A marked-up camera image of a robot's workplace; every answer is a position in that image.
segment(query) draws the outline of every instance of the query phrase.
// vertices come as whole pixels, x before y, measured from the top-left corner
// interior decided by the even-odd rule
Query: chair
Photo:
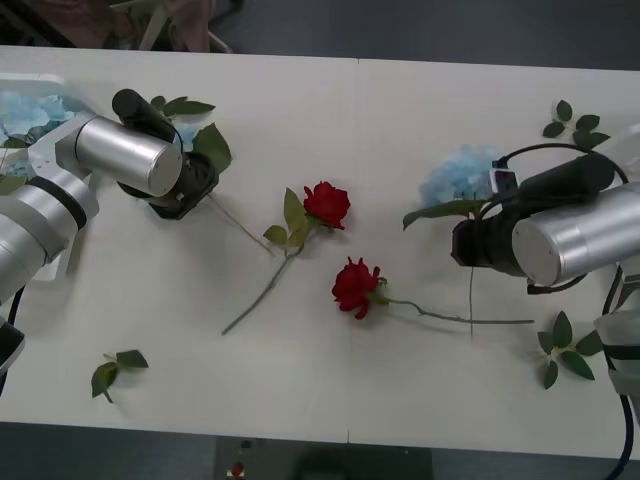
[[[167,11],[163,0],[130,0],[128,2],[111,5],[111,8],[118,12],[125,12],[131,8],[138,7],[152,9],[151,20],[149,20],[149,24],[147,25],[142,36],[142,40],[140,41],[140,45],[138,46],[138,50],[151,50],[153,44],[156,43],[162,28],[165,23],[167,23],[167,20],[169,20],[169,12]],[[215,11],[215,0],[212,3],[211,11]],[[233,53],[231,48],[216,37],[211,30],[209,30],[209,39],[222,52]]]

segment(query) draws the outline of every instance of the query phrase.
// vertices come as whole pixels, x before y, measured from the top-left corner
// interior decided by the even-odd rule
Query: silver cylindrical motor
[[[103,117],[82,128],[76,156],[83,167],[154,197],[171,190],[182,169],[182,155],[172,144]]]
[[[640,183],[519,221],[513,252],[536,283],[554,285],[640,253]]]

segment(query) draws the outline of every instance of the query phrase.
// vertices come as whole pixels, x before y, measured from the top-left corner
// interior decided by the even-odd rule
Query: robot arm
[[[182,153],[175,131],[133,90],[113,98],[122,124],[79,114],[14,155],[28,156],[37,176],[0,196],[0,303],[52,262],[99,211],[85,179],[117,180],[162,218],[180,219],[217,184],[208,158]],[[24,335],[0,323],[0,375],[24,347]]]
[[[600,151],[618,161],[624,161],[620,152],[635,158],[639,127],[605,142]],[[505,164],[501,159],[495,166]],[[611,188],[616,173],[623,184]],[[593,270],[617,264],[595,324],[614,387],[630,398],[640,422],[640,312],[616,312],[640,287],[640,182],[627,182],[608,156],[588,152],[499,192],[477,219],[455,227],[452,256],[460,265],[525,277],[530,294],[562,291]],[[497,205],[502,211],[485,219]]]

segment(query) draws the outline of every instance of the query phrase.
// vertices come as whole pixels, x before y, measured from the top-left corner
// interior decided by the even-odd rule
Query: gray floor
[[[222,480],[240,460],[247,480],[601,480],[614,464],[605,459],[460,450],[276,440],[251,440],[242,448],[242,443],[239,438],[205,435],[4,424],[0,478]],[[324,476],[308,474],[313,470],[309,464],[318,458],[323,466],[315,471]],[[627,467],[620,478],[640,478],[640,462]]]
[[[240,53],[640,70],[638,0],[244,3],[214,27]]]
[[[216,22],[214,31],[239,53],[640,70],[638,0],[245,0],[242,11]],[[327,452],[340,465],[361,465],[351,467],[360,474],[382,461],[369,480],[600,480],[614,464],[494,452],[353,446],[345,453],[341,446],[303,442],[241,443],[2,424],[0,479],[221,480],[241,459],[248,480],[279,480],[293,478],[302,459]],[[313,478],[344,478],[333,473]],[[620,478],[640,478],[640,462]]]

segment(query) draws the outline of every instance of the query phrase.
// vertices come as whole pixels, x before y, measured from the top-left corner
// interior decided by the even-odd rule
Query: blue hydrangea
[[[12,91],[0,92],[0,145],[9,136],[21,138],[34,127],[57,126],[71,120],[75,114],[58,95],[35,97]]]
[[[491,197],[489,170],[500,158],[490,147],[462,147],[449,155],[420,185],[422,206],[433,207],[452,200],[481,200]]]
[[[37,97],[16,92],[0,92],[0,123],[5,134],[26,135],[32,127],[49,123],[49,115]]]
[[[174,127],[176,127],[176,130],[178,131],[178,133],[180,133],[180,136],[182,137],[182,142],[184,144],[184,151],[185,152],[190,152],[193,150],[193,139],[195,138],[196,134],[198,133],[198,125],[194,125],[192,123],[174,123],[173,124]],[[176,135],[176,137],[173,139],[173,144],[177,145],[178,147],[180,147],[180,139],[178,138],[178,136]]]

